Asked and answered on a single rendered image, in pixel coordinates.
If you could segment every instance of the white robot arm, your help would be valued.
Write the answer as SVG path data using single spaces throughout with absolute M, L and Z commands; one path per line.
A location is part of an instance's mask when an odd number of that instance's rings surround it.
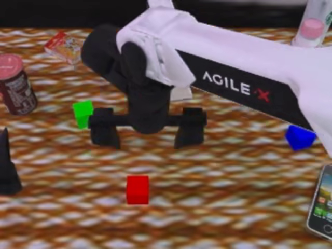
M 147 77 L 180 88 L 198 81 L 214 82 L 231 88 L 239 103 L 253 98 L 255 82 L 245 83 L 242 77 L 236 87 L 237 72 L 287 85 L 309 123 L 305 128 L 317 133 L 332 157 L 331 48 L 280 44 L 200 23 L 189 13 L 174 9 L 171 0 L 148 2 L 151 8 L 117 35 L 119 51 L 126 42 L 145 51 Z M 233 72 L 228 78 L 220 69 L 225 66 L 230 68 L 228 73 Z

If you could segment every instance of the patterned tablecloth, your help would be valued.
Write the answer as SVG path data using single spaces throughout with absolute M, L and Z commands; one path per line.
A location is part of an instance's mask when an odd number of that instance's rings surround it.
M 294 30 L 240 29 L 289 43 Z M 90 30 L 70 30 L 84 39 Z M 320 142 L 292 152 L 287 124 L 194 90 L 209 123 L 205 144 L 174 150 L 174 128 L 155 135 L 120 129 L 123 149 L 99 148 L 77 128 L 72 104 L 126 111 L 126 98 L 83 65 L 75 70 L 46 56 L 50 38 L 37 29 L 0 30 L 0 52 L 25 61 L 38 109 L 14 117 L 0 105 L 0 129 L 24 185 L 0 200 L 0 249 L 47 248 L 302 248 L 330 244 L 305 231 L 321 166 Z M 150 176 L 149 206 L 125 204 L 126 176 Z

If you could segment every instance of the pink bottle cap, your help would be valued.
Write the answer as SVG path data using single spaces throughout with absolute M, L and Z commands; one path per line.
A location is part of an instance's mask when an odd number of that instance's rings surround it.
M 300 29 L 300 33 L 304 38 L 317 39 L 323 34 L 324 24 L 316 18 L 306 19 Z
M 0 80 L 10 79 L 23 70 L 22 59 L 15 54 L 0 54 Z

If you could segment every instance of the green cube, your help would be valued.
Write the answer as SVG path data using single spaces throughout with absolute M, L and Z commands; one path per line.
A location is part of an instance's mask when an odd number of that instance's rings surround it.
M 91 100 L 76 102 L 73 104 L 74 116 L 80 129 L 88 127 L 89 117 L 93 114 L 93 104 Z

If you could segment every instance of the red cube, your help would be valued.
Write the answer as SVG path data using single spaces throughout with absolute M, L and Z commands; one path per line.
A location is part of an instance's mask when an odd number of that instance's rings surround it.
M 127 176 L 127 204 L 149 204 L 149 177 L 147 175 Z

